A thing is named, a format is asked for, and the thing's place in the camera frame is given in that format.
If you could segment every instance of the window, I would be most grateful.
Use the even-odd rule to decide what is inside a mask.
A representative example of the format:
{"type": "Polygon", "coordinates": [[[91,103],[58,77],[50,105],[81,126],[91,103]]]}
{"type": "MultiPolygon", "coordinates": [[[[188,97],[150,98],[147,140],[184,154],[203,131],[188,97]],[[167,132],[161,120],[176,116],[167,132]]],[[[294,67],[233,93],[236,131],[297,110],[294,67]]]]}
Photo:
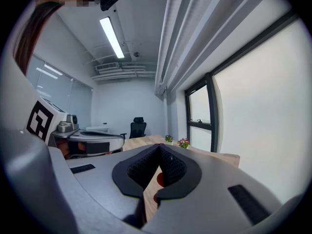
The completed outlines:
{"type": "Polygon", "coordinates": [[[77,115],[80,128],[91,125],[93,89],[49,63],[32,56],[27,79],[39,95],[70,114],[77,115]]]}
{"type": "Polygon", "coordinates": [[[192,146],[217,152],[219,131],[215,88],[210,74],[185,91],[187,135],[192,146]]]}

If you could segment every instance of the office chair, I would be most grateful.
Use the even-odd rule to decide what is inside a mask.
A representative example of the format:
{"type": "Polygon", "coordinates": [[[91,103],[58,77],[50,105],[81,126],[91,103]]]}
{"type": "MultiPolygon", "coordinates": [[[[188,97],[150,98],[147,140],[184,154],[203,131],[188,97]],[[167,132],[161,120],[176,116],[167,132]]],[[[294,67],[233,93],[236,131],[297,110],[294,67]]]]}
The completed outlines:
{"type": "Polygon", "coordinates": [[[139,138],[144,137],[144,131],[146,128],[146,122],[144,122],[143,117],[135,117],[131,123],[131,132],[129,138],[139,138]]]}

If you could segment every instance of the table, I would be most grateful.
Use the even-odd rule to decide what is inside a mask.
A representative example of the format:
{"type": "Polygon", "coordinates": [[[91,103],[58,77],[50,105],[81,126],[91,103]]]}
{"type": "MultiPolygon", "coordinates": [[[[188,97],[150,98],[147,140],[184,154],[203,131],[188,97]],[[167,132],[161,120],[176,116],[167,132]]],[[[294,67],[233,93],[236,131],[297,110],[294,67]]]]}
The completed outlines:
{"type": "MultiPolygon", "coordinates": [[[[125,144],[123,145],[122,148],[123,148],[123,151],[128,151],[137,147],[159,144],[159,143],[168,144],[165,141],[165,138],[162,136],[158,136],[158,135],[157,136],[145,136],[141,138],[126,139],[125,144]]],[[[219,159],[222,159],[234,165],[235,167],[238,167],[239,165],[240,158],[238,155],[211,153],[211,152],[200,150],[192,146],[189,146],[188,149],[193,152],[202,153],[203,155],[210,155],[210,156],[217,157],[219,159]]],[[[149,221],[153,217],[155,212],[157,211],[157,203],[154,201],[154,195],[157,193],[158,190],[163,188],[157,182],[157,176],[159,173],[161,173],[160,167],[158,167],[151,182],[149,183],[149,185],[147,186],[147,188],[144,190],[144,193],[143,193],[147,221],[149,221]]]]}

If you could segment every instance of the desk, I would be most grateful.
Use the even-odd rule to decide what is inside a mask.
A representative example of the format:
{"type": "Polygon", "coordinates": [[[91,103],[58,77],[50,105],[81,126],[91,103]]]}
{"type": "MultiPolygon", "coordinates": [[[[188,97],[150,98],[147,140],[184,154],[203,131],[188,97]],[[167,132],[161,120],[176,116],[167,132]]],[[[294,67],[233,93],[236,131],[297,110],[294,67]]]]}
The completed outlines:
{"type": "MultiPolygon", "coordinates": [[[[128,151],[137,147],[145,146],[145,145],[153,145],[153,144],[159,144],[159,143],[166,143],[165,138],[162,136],[146,136],[141,138],[132,138],[132,139],[126,139],[125,144],[123,145],[123,151],[128,151]]],[[[210,155],[217,157],[219,159],[222,159],[235,167],[238,167],[239,165],[239,156],[233,155],[233,154],[218,154],[218,153],[210,153],[207,151],[200,150],[198,148],[189,146],[188,148],[192,152],[198,152],[202,153],[204,155],[210,155]]],[[[157,182],[157,175],[161,173],[160,167],[158,167],[156,173],[154,174],[151,182],[147,186],[147,188],[144,191],[144,203],[145,203],[145,212],[146,212],[146,218],[147,221],[149,221],[155,212],[157,211],[157,204],[154,201],[154,195],[156,192],[163,187],[161,187],[157,182]]]]}

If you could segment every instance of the ceiling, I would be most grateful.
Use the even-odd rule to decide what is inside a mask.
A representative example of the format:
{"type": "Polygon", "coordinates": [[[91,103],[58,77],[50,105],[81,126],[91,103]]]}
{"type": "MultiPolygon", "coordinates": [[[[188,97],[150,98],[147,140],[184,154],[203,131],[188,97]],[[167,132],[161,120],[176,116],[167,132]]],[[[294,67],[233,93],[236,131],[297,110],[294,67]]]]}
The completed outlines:
{"type": "MultiPolygon", "coordinates": [[[[95,67],[111,62],[140,61],[157,62],[162,24],[167,0],[119,0],[108,11],[99,5],[89,7],[64,6],[58,14],[91,53],[88,62],[95,67]],[[125,58],[118,59],[99,23],[110,17],[125,58]]],[[[156,65],[146,66],[156,70],[156,65]]]]}

